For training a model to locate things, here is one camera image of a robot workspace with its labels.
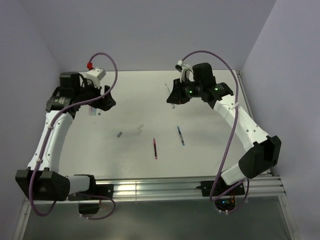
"purple cable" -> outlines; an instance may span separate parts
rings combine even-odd
[[[90,198],[99,198],[99,199],[104,199],[104,200],[109,200],[113,203],[113,208],[112,210],[105,216],[101,216],[101,217],[91,217],[91,216],[84,216],[82,215],[82,217],[84,218],[87,218],[89,220],[101,220],[101,219],[105,219],[107,217],[109,217],[111,214],[114,213],[115,209],[116,209],[116,202],[112,199],[112,198],[109,198],[107,196],[96,196],[96,195],[90,195],[90,194],[84,194],[84,193],[76,193],[77,195],[80,195],[80,196],[84,196],[84,197],[90,197]]]
[[[107,58],[110,59],[110,61],[112,62],[113,64],[113,67],[114,67],[114,72],[115,72],[115,75],[114,75],[114,81],[110,87],[110,89],[105,92],[103,95],[101,96],[98,96],[98,97],[95,97],[93,99],[89,99],[89,100],[86,100],[86,101],[80,101],[80,102],[77,102],[77,103],[74,103],[74,104],[71,104],[65,108],[63,108],[62,110],[60,110],[55,116],[54,118],[52,119],[51,123],[50,123],[50,126],[48,127],[48,131],[46,132],[45,134],[45,137],[44,137],[44,140],[43,140],[43,144],[42,144],[42,147],[41,147],[41,150],[40,150],[40,153],[39,153],[39,159],[40,161],[37,162],[37,164],[35,165],[35,168],[33,170],[33,173],[31,175],[31,179],[30,179],[30,184],[29,184],[29,191],[28,191],[28,196],[29,196],[29,201],[30,201],[30,206],[32,208],[32,210],[40,217],[45,217],[47,216],[48,214],[51,213],[52,209],[54,208],[55,204],[56,204],[56,201],[53,202],[53,204],[51,205],[50,209],[48,212],[46,213],[42,213],[42,212],[39,212],[38,209],[36,208],[35,206],[35,203],[34,203],[34,197],[33,197],[33,187],[34,187],[34,181],[35,181],[35,177],[36,177],[36,174],[37,174],[37,171],[39,170],[40,168],[40,165],[41,165],[41,162],[42,162],[42,158],[44,156],[44,153],[45,153],[45,150],[46,150],[46,146],[47,146],[47,143],[48,143],[48,140],[49,140],[49,137],[50,137],[50,133],[51,133],[51,130],[53,129],[53,126],[55,125],[55,122],[57,121],[58,117],[63,114],[65,111],[73,108],[73,107],[77,107],[77,106],[82,106],[82,105],[86,105],[86,104],[89,104],[91,102],[94,102],[94,101],[97,101],[99,99],[102,99],[104,98],[106,95],[108,95],[111,90],[114,88],[114,86],[116,85],[117,83],[117,79],[118,79],[118,68],[117,68],[117,65],[115,63],[115,61],[113,60],[113,58],[108,55],[107,53],[105,52],[97,52],[96,54],[94,54],[89,62],[91,63],[91,61],[98,55],[104,55],[106,56]]]
[[[228,193],[230,190],[234,189],[235,187],[237,187],[238,185],[240,185],[243,181],[240,181],[238,182],[236,185],[232,186],[231,188],[229,188],[227,191],[223,192],[222,194],[220,194],[219,196],[216,196],[213,198],[213,195],[214,195],[214,191],[215,191],[215,188],[217,186],[217,183],[218,183],[218,179],[220,178],[221,176],[221,173],[222,173],[222,169],[225,165],[225,161],[227,159],[227,155],[228,155],[228,152],[229,152],[229,149],[230,149],[230,145],[231,145],[231,142],[232,142],[232,138],[234,137],[235,135],[235,131],[236,131],[236,126],[237,126],[237,122],[238,122],[238,113],[239,113],[239,110],[238,110],[238,106],[236,105],[236,103],[238,102],[238,96],[239,96],[239,84],[238,84],[238,80],[237,80],[237,77],[236,75],[234,74],[234,72],[232,71],[231,67],[228,65],[228,63],[223,60],[220,56],[218,56],[217,54],[211,52],[211,51],[206,51],[206,50],[198,50],[198,51],[193,51],[191,53],[189,53],[187,56],[185,56],[182,61],[186,60],[186,58],[188,58],[189,56],[193,55],[193,54],[197,54],[197,53],[205,53],[205,54],[210,54],[214,57],[216,57],[217,59],[219,59],[221,62],[223,62],[223,64],[228,68],[228,70],[231,72],[231,75],[234,79],[234,83],[235,83],[235,96],[234,96],[234,102],[235,102],[235,117],[234,117],[234,122],[233,122],[233,126],[232,126],[232,130],[231,130],[231,133],[230,133],[230,137],[228,139],[228,142],[226,144],[226,147],[225,147],[225,151],[224,151],[224,154],[223,154],[223,157],[222,157],[222,161],[221,161],[221,164],[220,164],[220,167],[219,167],[219,170],[216,174],[216,177],[213,181],[213,185],[212,185],[212,188],[211,188],[211,191],[210,191],[210,195],[209,195],[209,199],[210,201],[214,202],[216,200],[218,200],[219,198],[221,198],[222,196],[224,196],[226,193]],[[247,190],[249,190],[249,180],[247,180],[248,183],[247,183]],[[243,199],[243,202],[246,200],[247,198],[247,195],[248,195],[248,191],[245,193],[245,196],[244,196],[244,199]]]

